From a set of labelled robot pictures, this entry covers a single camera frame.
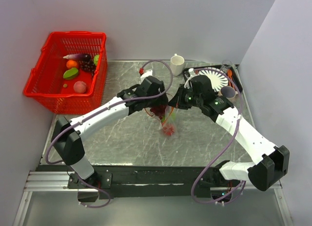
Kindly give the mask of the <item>green mango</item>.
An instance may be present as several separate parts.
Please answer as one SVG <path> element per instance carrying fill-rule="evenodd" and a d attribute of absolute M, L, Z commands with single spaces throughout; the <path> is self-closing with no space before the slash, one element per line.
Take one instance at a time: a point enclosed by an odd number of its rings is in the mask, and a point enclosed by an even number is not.
<path fill-rule="evenodd" d="M 79 75 L 79 69 L 78 68 L 71 68 L 64 72 L 63 78 L 65 80 L 71 80 L 76 78 Z"/>

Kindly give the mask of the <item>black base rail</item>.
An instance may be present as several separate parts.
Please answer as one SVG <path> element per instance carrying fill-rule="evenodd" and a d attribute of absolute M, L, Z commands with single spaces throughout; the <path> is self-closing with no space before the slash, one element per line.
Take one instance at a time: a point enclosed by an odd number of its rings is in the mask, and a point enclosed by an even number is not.
<path fill-rule="evenodd" d="M 219 166 L 210 167 L 200 178 L 195 187 L 197 198 L 209 198 L 211 188 L 234 188 L 239 183 L 238 177 L 226 180 L 219 172 Z M 122 197 L 163 197 L 189 196 L 191 188 L 204 167 L 154 167 L 154 166 L 93 166 L 95 174 L 85 180 L 93 187 L 101 188 L 111 198 Z M 65 165 L 39 165 L 36 171 L 71 171 Z M 250 182 L 260 191 L 269 188 L 265 175 L 252 174 Z M 91 188 L 83 184 L 75 173 L 69 174 L 69 189 Z"/>

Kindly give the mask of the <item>pink peach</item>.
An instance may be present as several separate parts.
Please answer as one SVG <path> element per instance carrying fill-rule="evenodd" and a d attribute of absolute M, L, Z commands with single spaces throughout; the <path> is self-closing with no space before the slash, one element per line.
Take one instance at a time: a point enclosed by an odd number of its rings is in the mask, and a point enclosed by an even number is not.
<path fill-rule="evenodd" d="M 87 91 L 87 84 L 83 81 L 77 81 L 74 83 L 73 89 L 77 94 L 84 94 Z"/>

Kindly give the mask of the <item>clear zip top bag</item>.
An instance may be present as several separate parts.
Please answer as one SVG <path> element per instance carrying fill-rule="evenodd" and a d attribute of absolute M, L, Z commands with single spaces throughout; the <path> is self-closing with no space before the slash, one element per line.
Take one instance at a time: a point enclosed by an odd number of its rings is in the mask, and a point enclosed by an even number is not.
<path fill-rule="evenodd" d="M 176 128 L 176 110 L 174 107 L 161 105 L 149 109 L 144 109 L 151 118 L 159 122 L 159 130 L 168 137 L 178 135 Z"/>

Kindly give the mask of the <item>beige mug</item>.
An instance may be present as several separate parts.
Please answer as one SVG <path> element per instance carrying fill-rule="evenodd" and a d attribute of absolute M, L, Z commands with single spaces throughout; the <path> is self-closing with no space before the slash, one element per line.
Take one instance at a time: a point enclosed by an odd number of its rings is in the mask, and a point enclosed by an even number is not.
<path fill-rule="evenodd" d="M 230 86 L 224 86 L 220 89 L 220 91 L 217 94 L 218 96 L 224 96 L 226 97 L 230 102 L 235 101 L 235 97 L 238 95 L 238 92 L 230 87 Z"/>

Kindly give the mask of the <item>dark red grape bunch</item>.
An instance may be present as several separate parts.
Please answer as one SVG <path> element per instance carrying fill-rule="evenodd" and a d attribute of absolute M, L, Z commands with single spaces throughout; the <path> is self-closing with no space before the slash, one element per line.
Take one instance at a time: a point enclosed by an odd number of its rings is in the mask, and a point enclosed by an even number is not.
<path fill-rule="evenodd" d="M 152 115 L 155 115 L 160 120 L 162 120 L 165 117 L 166 108 L 167 105 L 155 106 L 150 108 L 150 112 L 152 113 Z"/>

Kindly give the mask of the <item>green round fruit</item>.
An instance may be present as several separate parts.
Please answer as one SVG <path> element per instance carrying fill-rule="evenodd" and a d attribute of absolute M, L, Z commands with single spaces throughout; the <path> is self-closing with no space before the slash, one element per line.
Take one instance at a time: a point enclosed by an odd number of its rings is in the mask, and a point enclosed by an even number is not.
<path fill-rule="evenodd" d="M 99 60 L 99 55 L 94 56 L 93 63 L 97 66 Z"/>

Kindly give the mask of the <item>red yellow apple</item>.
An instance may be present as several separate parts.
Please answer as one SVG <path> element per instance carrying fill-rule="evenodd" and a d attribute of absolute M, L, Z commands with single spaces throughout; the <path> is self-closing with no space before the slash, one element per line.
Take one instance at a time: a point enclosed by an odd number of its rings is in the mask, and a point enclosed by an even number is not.
<path fill-rule="evenodd" d="M 162 126 L 160 131 L 165 135 L 165 136 L 174 136 L 176 133 L 175 128 L 173 125 L 165 125 Z"/>

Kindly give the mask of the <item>orange plastic spoon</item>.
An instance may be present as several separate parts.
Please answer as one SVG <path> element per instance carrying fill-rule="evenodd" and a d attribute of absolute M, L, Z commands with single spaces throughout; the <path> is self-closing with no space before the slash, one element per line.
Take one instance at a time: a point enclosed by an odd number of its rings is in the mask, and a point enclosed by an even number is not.
<path fill-rule="evenodd" d="M 232 78 L 232 71 L 231 69 L 227 70 L 227 76 L 229 77 L 229 86 L 232 87 L 233 89 L 235 89 L 234 85 L 233 85 L 233 78 Z"/>

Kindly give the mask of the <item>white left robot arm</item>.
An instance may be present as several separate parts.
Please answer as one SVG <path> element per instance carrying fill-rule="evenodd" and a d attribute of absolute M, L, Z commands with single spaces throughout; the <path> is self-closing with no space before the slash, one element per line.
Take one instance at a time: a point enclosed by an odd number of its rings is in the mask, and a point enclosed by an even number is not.
<path fill-rule="evenodd" d="M 80 117 L 59 119 L 55 125 L 52 146 L 62 161 L 79 176 L 86 188 L 93 187 L 97 176 L 85 155 L 83 142 L 104 126 L 125 118 L 145 108 L 165 105 L 168 98 L 163 81 L 153 76 L 146 77 L 141 84 L 122 90 L 109 102 Z"/>

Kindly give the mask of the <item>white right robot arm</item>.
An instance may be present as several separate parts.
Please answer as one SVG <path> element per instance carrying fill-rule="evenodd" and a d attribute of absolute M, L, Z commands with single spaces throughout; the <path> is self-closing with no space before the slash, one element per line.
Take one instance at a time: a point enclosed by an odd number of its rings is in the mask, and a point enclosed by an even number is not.
<path fill-rule="evenodd" d="M 214 167 L 213 181 L 218 186 L 225 186 L 230 180 L 250 181 L 258 190 L 266 191 L 287 174 L 290 151 L 261 135 L 230 100 L 214 92 L 206 76 L 191 78 L 189 88 L 179 85 L 169 106 L 183 110 L 199 108 L 232 135 L 250 156 L 251 162 L 248 163 L 224 161 Z"/>

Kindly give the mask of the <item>red plastic basket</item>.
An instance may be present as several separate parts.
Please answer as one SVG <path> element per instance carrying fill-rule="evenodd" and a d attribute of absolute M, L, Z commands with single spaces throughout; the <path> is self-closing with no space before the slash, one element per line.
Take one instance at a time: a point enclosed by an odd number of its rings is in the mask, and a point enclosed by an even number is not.
<path fill-rule="evenodd" d="M 106 34 L 85 31 L 53 32 L 41 49 L 41 55 L 31 70 L 23 94 L 35 99 L 41 105 L 57 114 L 85 114 L 101 104 L 107 76 Z M 67 71 L 63 56 L 68 54 L 86 53 L 99 55 L 95 75 L 91 77 L 79 69 L 79 75 L 71 80 L 65 80 L 63 74 Z M 77 81 L 87 84 L 84 94 L 74 92 Z"/>

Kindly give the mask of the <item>purple eggplant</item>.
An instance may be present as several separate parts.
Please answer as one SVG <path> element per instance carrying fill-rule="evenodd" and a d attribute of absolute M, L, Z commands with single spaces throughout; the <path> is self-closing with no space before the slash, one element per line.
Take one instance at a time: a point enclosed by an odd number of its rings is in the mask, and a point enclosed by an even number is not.
<path fill-rule="evenodd" d="M 86 53 L 68 54 L 66 56 L 63 56 L 63 59 L 77 60 L 77 61 L 90 61 L 91 60 L 91 55 L 90 54 L 86 54 Z"/>

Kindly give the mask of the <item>clear drinking glass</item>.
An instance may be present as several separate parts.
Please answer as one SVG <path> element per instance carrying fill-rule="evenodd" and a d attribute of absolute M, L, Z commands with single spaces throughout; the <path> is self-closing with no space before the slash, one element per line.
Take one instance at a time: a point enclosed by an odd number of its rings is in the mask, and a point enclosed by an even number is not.
<path fill-rule="evenodd" d="M 232 67 L 232 62 L 229 60 L 224 60 L 221 63 L 220 70 L 221 70 L 221 72 L 226 74 L 231 67 Z"/>

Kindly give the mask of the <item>blue striped white plate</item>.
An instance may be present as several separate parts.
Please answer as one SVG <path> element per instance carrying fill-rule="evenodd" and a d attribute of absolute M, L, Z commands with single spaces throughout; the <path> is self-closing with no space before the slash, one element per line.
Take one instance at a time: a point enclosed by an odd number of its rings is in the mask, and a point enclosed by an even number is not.
<path fill-rule="evenodd" d="M 199 75 L 208 77 L 211 81 L 212 88 L 215 92 L 219 92 L 221 88 L 228 86 L 228 79 L 221 74 L 221 71 L 215 67 L 204 68 L 198 71 Z"/>

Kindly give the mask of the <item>orange tangerine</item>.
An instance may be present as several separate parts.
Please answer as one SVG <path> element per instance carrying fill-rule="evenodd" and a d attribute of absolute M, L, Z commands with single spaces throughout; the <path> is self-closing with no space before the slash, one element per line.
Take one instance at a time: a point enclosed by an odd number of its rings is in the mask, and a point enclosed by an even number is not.
<path fill-rule="evenodd" d="M 79 63 L 76 62 L 75 60 L 68 60 L 66 62 L 66 67 L 67 69 L 72 69 L 72 68 L 79 68 Z"/>

